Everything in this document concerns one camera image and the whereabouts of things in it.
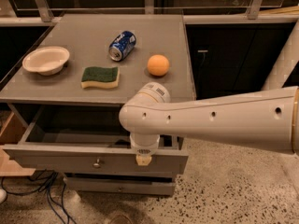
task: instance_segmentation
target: blue can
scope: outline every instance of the blue can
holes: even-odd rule
[[[113,61],[119,62],[126,58],[136,44],[136,37],[129,31],[124,31],[115,38],[109,46],[109,55]]]

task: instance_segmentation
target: bowl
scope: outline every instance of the bowl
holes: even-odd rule
[[[28,72],[50,76],[60,72],[69,59],[69,51],[62,47],[36,49],[22,60],[22,67]]]

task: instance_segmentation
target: gray tabletop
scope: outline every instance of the gray tabletop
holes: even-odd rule
[[[136,46],[121,62],[114,62],[108,47],[122,31],[136,36]],[[185,27],[180,15],[65,14],[39,47],[61,46],[70,51],[67,67],[44,77],[21,68],[0,91],[0,101],[26,104],[124,104],[148,82],[169,90],[172,102],[194,100],[192,69]],[[162,54],[170,69],[163,77],[147,71],[150,56]],[[83,71],[89,66],[118,66],[119,86],[104,90],[82,89]]]

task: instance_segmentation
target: cabinet handle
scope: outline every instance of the cabinet handle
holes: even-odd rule
[[[100,168],[100,167],[101,167],[100,158],[97,158],[96,162],[93,164],[93,168]]]

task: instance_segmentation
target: yellow sponge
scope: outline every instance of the yellow sponge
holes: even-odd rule
[[[97,87],[110,89],[118,87],[120,78],[119,67],[87,67],[84,70],[81,86],[82,88]]]

